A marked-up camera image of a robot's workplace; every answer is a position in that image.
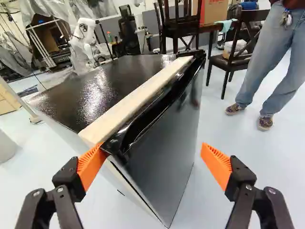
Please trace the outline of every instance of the sneaker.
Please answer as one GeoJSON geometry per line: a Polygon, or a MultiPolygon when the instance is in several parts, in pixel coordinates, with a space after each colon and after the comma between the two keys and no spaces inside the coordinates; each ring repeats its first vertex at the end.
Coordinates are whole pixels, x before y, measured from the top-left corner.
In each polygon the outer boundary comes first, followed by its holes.
{"type": "Polygon", "coordinates": [[[258,129],[262,131],[270,130],[273,126],[272,118],[260,117],[258,122],[258,129]]]}
{"type": "Polygon", "coordinates": [[[220,50],[224,50],[224,39],[221,39],[221,41],[217,42],[217,48],[220,50]]]}
{"type": "Polygon", "coordinates": [[[235,114],[239,113],[240,111],[243,111],[244,109],[245,109],[245,107],[240,107],[240,105],[238,105],[238,104],[233,104],[225,110],[225,113],[227,115],[235,115],[235,114]]]}

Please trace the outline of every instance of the jeans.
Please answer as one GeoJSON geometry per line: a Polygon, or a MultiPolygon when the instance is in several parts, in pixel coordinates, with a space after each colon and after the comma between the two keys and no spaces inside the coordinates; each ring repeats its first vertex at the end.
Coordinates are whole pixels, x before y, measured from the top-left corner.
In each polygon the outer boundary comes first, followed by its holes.
{"type": "Polygon", "coordinates": [[[291,48],[288,72],[260,111],[265,117],[279,112],[305,82],[305,9],[291,10],[293,24],[287,30],[280,25],[284,10],[281,0],[272,5],[235,99],[241,107],[248,106],[263,79],[291,48]]]}

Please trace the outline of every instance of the orange gripper pad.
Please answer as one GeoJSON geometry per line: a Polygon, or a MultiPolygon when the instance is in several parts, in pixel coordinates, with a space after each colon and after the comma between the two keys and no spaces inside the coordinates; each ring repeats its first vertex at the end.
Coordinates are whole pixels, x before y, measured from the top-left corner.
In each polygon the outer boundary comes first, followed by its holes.
{"type": "Polygon", "coordinates": [[[201,158],[208,166],[220,187],[225,191],[230,174],[232,173],[230,157],[214,147],[203,143],[201,148],[201,158]]]}
{"type": "Polygon", "coordinates": [[[86,192],[108,156],[100,150],[100,146],[101,144],[96,145],[78,160],[77,173],[86,192]]]}

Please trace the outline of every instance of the wooden chair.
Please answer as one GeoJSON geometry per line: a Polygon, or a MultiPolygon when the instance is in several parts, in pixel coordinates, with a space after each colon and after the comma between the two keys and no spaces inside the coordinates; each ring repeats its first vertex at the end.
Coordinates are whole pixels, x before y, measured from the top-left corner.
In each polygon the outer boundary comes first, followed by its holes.
{"type": "Polygon", "coordinates": [[[260,31],[259,31],[257,34],[253,35],[253,33],[251,31],[250,22],[264,21],[264,20],[266,20],[268,13],[269,13],[269,10],[243,10],[242,14],[241,14],[241,18],[238,21],[238,23],[236,24],[235,29],[234,29],[235,35],[234,35],[232,50],[231,50],[229,59],[225,59],[222,54],[216,55],[216,56],[211,56],[211,58],[209,60],[209,67],[208,67],[208,72],[207,72],[206,86],[209,85],[213,65],[224,70],[225,76],[224,76],[223,90],[221,93],[221,99],[224,99],[227,81],[228,81],[228,79],[229,79],[229,82],[232,81],[234,72],[248,68],[248,64],[250,62],[252,54],[247,54],[247,55],[241,55],[241,54],[253,42],[256,42],[256,40],[259,36],[259,33],[260,33],[260,31]],[[234,56],[237,40],[239,37],[238,34],[241,30],[242,23],[246,24],[246,27],[247,27],[247,30],[248,30],[248,33],[250,36],[250,41],[246,44],[246,46],[242,50],[240,50],[238,52],[238,54],[236,56],[234,56]]]}
{"type": "Polygon", "coordinates": [[[196,49],[199,48],[201,4],[202,0],[198,0],[197,15],[192,15],[192,0],[184,0],[183,17],[179,17],[178,0],[175,0],[175,18],[171,19],[168,0],[164,0],[164,12],[162,0],[154,3],[159,26],[161,53],[166,54],[166,37],[173,39],[173,53],[178,52],[178,39],[185,45],[185,50],[190,50],[190,46],[196,38],[196,49]],[[189,43],[183,39],[186,36],[192,36],[189,43]]]}

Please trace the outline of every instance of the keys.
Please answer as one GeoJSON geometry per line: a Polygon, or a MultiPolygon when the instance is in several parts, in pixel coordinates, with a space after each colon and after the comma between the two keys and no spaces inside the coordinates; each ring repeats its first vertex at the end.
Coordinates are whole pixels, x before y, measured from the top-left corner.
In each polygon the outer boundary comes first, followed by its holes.
{"type": "Polygon", "coordinates": [[[292,15],[290,14],[290,11],[286,9],[283,12],[282,19],[280,21],[280,25],[284,26],[285,29],[288,28],[292,24],[292,15]]]}
{"type": "Polygon", "coordinates": [[[284,25],[284,26],[286,25],[286,23],[288,21],[288,14],[289,14],[289,12],[287,12],[287,11],[283,12],[282,19],[280,21],[280,25],[284,25]]]}

